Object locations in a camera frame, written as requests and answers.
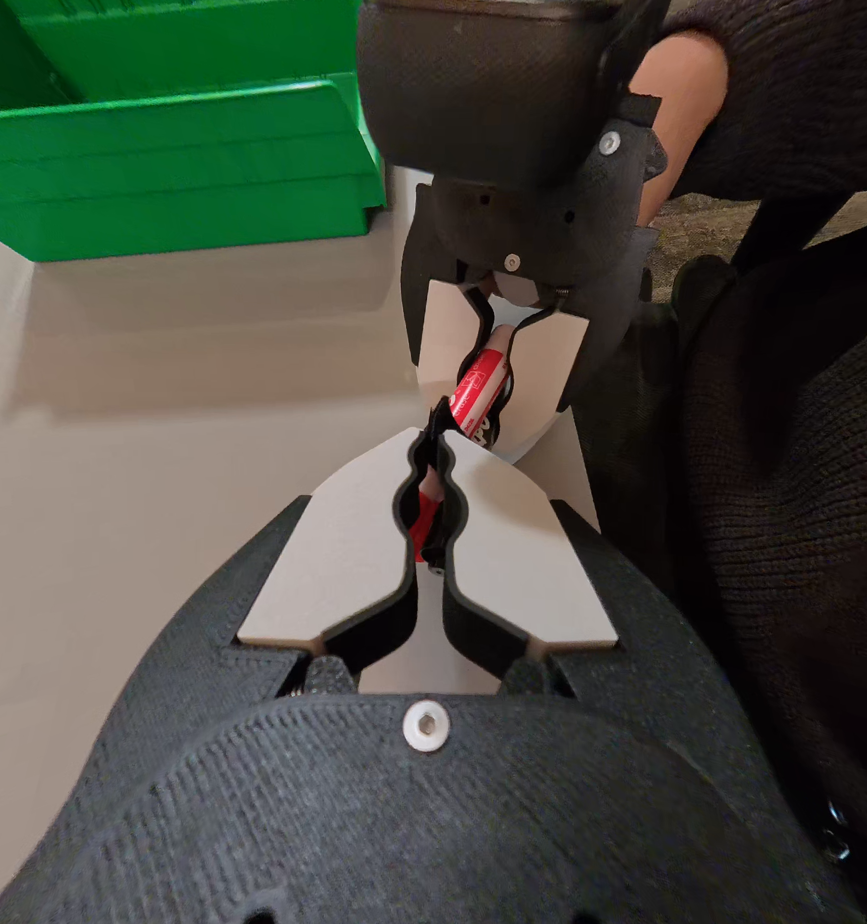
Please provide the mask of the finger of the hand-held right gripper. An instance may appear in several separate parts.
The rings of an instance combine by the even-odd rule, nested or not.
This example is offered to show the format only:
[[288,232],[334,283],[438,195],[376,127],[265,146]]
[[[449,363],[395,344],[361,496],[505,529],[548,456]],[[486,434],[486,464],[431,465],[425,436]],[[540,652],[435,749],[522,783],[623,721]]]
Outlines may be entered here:
[[483,321],[475,299],[488,300],[493,287],[431,281],[428,284],[417,380],[421,398],[433,409],[450,396],[462,379],[468,360],[479,351],[482,325],[490,332],[494,322]]
[[589,320],[565,312],[535,311],[514,332],[509,399],[498,414],[497,456],[511,464],[555,423],[557,408]]

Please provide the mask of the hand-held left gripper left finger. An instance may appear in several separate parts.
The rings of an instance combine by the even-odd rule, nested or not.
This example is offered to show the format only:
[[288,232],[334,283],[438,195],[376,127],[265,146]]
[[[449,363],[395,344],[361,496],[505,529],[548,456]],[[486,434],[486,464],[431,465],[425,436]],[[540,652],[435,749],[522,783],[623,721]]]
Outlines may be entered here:
[[408,640],[418,589],[399,503],[422,441],[408,427],[313,491],[238,629],[240,643],[333,655],[358,674]]

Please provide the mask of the person's right forearm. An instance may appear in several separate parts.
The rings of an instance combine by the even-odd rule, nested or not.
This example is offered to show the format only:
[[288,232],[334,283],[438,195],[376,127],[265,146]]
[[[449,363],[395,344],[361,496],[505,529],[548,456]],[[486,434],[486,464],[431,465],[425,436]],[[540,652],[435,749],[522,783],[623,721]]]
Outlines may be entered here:
[[663,37],[723,49],[724,103],[672,197],[735,202],[867,191],[867,1],[703,1]]

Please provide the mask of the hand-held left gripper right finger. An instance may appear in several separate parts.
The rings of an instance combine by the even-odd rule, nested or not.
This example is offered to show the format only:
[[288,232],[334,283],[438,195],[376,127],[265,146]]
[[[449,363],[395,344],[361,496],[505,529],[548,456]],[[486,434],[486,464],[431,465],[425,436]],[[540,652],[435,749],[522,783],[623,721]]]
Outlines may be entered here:
[[520,658],[606,651],[619,637],[546,493],[457,432],[439,438],[443,625],[491,676]]

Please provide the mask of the black hook-and-loop tie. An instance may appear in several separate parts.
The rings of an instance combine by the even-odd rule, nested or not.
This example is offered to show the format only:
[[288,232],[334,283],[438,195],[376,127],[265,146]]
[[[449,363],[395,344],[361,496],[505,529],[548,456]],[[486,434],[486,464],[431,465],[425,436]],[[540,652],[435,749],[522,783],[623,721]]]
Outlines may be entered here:
[[419,488],[419,492],[430,501],[432,506],[431,523],[427,528],[425,539],[421,545],[421,558],[427,563],[428,570],[441,575],[444,571],[446,547],[443,538],[443,502],[445,489],[443,478],[439,472],[439,439],[443,433],[454,429],[455,419],[446,396],[440,398],[439,403],[431,412],[428,422],[428,437],[430,443],[428,473]]

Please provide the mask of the person's right hand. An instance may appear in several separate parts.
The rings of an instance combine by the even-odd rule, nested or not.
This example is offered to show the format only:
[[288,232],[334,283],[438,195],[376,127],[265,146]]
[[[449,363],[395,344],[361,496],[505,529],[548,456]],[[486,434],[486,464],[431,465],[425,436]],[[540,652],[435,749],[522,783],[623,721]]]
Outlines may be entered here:
[[659,98],[653,130],[667,156],[665,170],[643,185],[637,225],[648,226],[669,198],[727,96],[728,63],[722,46],[691,29],[673,33],[644,56],[631,92]]

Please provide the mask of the grey desk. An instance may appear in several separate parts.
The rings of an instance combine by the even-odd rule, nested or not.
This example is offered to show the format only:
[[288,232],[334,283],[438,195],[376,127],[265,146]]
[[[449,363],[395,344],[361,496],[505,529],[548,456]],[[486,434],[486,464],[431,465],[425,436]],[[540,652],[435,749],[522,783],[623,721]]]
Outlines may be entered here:
[[36,264],[0,243],[0,892],[197,587],[427,415],[399,270],[363,237]]

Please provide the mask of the red dry-erase marker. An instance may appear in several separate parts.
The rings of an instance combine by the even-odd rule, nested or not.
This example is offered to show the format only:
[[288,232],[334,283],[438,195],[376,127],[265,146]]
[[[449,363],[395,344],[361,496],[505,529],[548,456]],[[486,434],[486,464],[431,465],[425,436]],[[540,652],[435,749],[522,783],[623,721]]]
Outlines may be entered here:
[[[483,348],[464,373],[455,391],[449,396],[449,406],[455,419],[454,429],[462,432],[476,445],[491,448],[494,441],[495,403],[502,401],[510,377],[509,351],[515,329],[512,325],[497,326]],[[419,488],[427,475],[426,471]],[[415,551],[415,561],[422,563],[421,545],[431,523],[432,504],[419,492],[419,513],[409,534]]]

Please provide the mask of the green storage bin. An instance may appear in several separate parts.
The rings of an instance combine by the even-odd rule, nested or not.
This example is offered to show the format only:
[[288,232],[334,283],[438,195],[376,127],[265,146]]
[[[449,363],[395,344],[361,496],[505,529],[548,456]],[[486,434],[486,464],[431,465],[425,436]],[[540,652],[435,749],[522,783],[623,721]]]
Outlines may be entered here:
[[0,1],[0,242],[34,262],[367,233],[358,2]]

